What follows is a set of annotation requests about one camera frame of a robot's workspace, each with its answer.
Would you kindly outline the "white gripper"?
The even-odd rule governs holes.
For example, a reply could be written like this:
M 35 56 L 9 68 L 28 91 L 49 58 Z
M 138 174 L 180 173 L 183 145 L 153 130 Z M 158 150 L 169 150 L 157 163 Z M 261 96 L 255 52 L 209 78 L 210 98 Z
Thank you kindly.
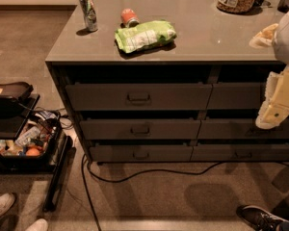
M 278 24 L 274 23 L 258 32 L 249 42 L 253 48 L 273 45 Z M 265 87 L 263 101 L 255 125 L 260 129 L 279 126 L 289 116 L 289 65 L 280 73 L 270 72 Z

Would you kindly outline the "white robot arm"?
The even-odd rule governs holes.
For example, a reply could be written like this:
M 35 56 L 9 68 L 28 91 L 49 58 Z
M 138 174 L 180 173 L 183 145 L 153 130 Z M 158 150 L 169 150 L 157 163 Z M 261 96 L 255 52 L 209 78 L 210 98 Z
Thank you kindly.
M 271 71 L 265 87 L 263 101 L 255 124 L 260 129 L 273 129 L 289 116 L 289 11 L 278 23 L 258 32 L 251 40 L 250 47 L 272 47 L 275 57 L 286 64 L 280 73 Z

